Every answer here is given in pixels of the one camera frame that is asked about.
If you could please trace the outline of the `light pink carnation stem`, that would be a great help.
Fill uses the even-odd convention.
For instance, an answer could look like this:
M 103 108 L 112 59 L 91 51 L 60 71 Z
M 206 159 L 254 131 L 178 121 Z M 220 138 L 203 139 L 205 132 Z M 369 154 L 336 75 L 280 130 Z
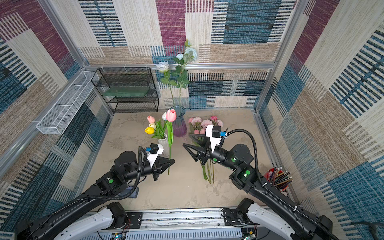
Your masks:
M 213 126 L 213 122 L 211 120 L 203 120 L 201 122 L 201 127 L 205 130 L 207 126 Z

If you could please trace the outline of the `pink carnation twin stem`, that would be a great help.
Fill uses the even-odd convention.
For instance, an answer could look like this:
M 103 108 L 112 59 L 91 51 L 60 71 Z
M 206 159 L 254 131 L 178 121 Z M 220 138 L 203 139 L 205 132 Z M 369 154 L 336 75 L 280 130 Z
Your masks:
M 217 123 L 217 125 L 220 126 L 220 127 L 223 127 L 223 126 L 224 126 L 224 123 L 223 123 L 221 120 L 217 120 L 216 123 Z

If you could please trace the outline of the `hot pink rose stem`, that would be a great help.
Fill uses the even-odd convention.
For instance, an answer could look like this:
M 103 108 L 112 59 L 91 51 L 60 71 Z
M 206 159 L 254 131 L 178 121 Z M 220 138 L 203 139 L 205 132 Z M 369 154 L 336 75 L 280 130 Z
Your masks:
M 210 119 L 212 122 L 216 122 L 218 120 L 218 117 L 217 116 L 211 116 Z

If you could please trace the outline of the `pink peony cluster stem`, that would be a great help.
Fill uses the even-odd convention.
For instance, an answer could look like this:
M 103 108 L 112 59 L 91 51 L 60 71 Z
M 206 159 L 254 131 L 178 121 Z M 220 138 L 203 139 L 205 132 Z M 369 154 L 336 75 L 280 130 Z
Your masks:
M 200 134 L 201 130 L 202 130 L 202 119 L 199 118 L 199 117 L 195 117 L 195 118 L 190 118 L 188 120 L 188 123 L 189 123 L 189 127 L 190 127 L 190 130 L 191 130 L 191 133 L 193 134 Z

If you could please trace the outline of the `single pink tulip stem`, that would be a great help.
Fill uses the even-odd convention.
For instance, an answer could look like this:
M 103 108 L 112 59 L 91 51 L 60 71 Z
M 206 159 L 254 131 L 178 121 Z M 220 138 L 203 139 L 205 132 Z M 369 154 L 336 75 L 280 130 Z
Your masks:
M 201 165 L 203 170 L 203 178 L 205 181 L 208 181 L 209 184 L 212 184 L 212 177 L 209 164 Z

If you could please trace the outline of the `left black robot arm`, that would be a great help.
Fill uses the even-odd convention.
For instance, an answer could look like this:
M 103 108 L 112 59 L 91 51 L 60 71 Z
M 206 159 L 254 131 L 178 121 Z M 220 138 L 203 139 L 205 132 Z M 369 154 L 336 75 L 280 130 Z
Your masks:
M 125 228 L 128 224 L 128 216 L 119 201 L 134 193 L 141 177 L 151 175 L 156 181 L 159 175 L 174 163 L 174 159 L 159 156 L 151 165 L 145 150 L 141 147 L 138 153 L 125 151 L 115 159 L 111 169 L 80 196 L 39 220 L 20 221 L 15 228 L 15 238 L 17 240 L 52 240 L 55 237 L 62 237 L 65 228 L 90 210 L 108 201 L 111 201 L 111 204 L 104 209 L 112 218 L 108 228 Z

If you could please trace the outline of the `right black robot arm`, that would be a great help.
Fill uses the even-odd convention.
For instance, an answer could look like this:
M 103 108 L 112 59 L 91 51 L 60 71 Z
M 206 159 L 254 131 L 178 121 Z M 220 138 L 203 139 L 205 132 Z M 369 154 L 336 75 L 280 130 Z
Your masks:
M 253 149 L 237 144 L 231 150 L 223 148 L 227 137 L 244 133 L 252 141 Z M 196 161 L 205 165 L 207 161 L 232 170 L 231 182 L 239 190 L 259 199 L 268 206 L 265 210 L 255 202 L 244 199 L 238 206 L 239 219 L 266 227 L 285 240 L 335 240 L 333 222 L 326 216 L 316 216 L 297 205 L 274 187 L 259 171 L 256 141 L 243 129 L 229 131 L 218 139 L 191 134 L 196 145 L 183 144 L 184 149 Z

